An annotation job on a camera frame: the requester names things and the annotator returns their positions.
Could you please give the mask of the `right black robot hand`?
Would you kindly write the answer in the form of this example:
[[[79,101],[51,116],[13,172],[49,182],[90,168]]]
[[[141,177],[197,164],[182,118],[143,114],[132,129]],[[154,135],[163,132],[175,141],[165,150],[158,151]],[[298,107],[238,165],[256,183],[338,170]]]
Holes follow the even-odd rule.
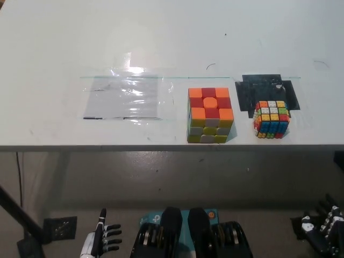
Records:
[[[343,257],[343,213],[332,196],[319,201],[317,224],[308,212],[301,219],[301,230],[307,242],[321,257]]]

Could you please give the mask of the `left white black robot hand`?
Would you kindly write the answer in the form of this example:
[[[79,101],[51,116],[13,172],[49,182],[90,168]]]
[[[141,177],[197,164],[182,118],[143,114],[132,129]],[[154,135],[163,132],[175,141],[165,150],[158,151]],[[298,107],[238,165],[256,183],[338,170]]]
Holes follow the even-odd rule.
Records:
[[[107,209],[103,208],[98,217],[96,229],[90,232],[83,244],[80,257],[101,257],[103,254],[117,251],[122,239],[111,238],[121,235],[120,224],[106,224]]]

